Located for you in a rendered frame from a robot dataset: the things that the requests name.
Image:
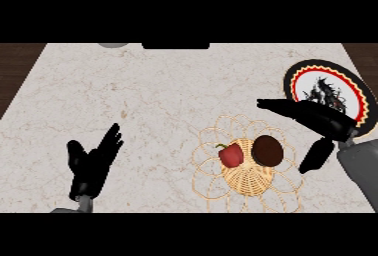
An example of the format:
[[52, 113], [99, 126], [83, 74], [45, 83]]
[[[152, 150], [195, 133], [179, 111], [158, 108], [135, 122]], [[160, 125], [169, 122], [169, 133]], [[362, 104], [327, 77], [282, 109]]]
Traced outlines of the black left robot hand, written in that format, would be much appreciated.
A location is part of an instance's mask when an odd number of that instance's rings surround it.
[[71, 200], [77, 201], [82, 196], [89, 196], [92, 199], [99, 196], [123, 144], [118, 124], [111, 126], [99, 146], [90, 151], [84, 150], [77, 140], [67, 143], [68, 167], [74, 174]]

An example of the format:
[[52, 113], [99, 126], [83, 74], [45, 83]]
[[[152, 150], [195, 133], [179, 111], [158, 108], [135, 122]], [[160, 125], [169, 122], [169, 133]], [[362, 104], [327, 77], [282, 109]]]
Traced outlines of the black rimmed patterned plate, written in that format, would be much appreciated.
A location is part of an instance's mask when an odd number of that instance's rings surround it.
[[358, 75], [337, 63], [321, 59], [296, 63], [284, 76], [284, 93], [290, 100], [319, 103], [355, 119], [358, 138], [375, 130], [375, 94]]

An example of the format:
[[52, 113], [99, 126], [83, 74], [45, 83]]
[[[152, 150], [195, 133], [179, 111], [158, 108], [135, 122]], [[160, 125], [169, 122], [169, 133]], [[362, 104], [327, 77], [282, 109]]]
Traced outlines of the woven wicker flower placemat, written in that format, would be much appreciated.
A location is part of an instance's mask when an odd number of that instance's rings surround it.
[[[253, 144], [263, 135], [282, 145], [284, 159], [276, 167], [263, 167], [251, 156]], [[228, 168], [219, 151], [232, 144], [241, 147], [242, 164]], [[297, 174], [296, 148], [284, 131], [265, 120], [245, 115], [220, 115], [214, 125], [198, 132], [192, 151], [192, 191], [206, 200], [207, 212], [299, 213], [304, 185]]]

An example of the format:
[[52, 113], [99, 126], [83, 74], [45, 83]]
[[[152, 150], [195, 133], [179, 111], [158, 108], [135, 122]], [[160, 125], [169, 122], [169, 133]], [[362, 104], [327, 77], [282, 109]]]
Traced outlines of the red bell pepper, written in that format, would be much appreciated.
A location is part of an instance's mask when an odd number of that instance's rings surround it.
[[228, 168], [235, 168], [244, 163], [244, 152], [241, 146], [234, 143], [232, 145], [219, 144], [217, 147], [222, 147], [219, 151], [219, 158], [222, 164]]

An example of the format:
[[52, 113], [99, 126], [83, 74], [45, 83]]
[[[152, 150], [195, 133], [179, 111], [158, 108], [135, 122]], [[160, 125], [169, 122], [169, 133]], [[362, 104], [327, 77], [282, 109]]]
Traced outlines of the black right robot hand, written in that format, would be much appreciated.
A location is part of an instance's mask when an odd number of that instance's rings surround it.
[[322, 138], [313, 143], [302, 161], [302, 174], [318, 170], [334, 151], [334, 142], [346, 142], [356, 130], [356, 120], [321, 103], [288, 99], [259, 99], [257, 107], [296, 120]]

